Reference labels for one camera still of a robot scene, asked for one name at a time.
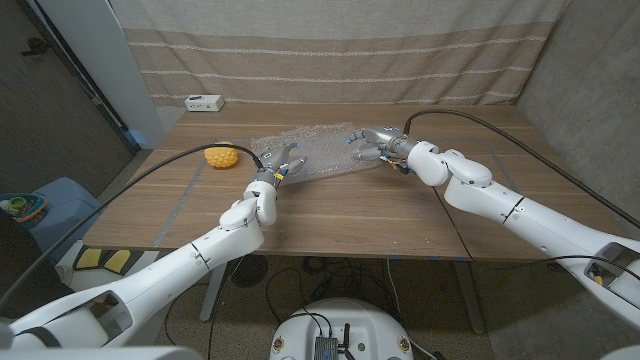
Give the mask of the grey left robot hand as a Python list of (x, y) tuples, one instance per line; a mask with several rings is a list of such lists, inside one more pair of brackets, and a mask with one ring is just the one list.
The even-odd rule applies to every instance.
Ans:
[(291, 150), (297, 147), (297, 143), (286, 143), (267, 148), (259, 157), (262, 168), (256, 172), (255, 181), (263, 181), (277, 188), (286, 176), (299, 172), (307, 158), (290, 159)]

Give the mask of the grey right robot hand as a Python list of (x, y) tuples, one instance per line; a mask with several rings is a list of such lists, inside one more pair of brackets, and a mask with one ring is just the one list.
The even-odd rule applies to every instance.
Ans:
[(348, 139), (348, 144), (364, 140), (368, 148), (357, 153), (356, 158), (363, 161), (374, 161), (385, 154), (406, 160), (418, 142), (394, 127), (373, 126), (358, 129)]

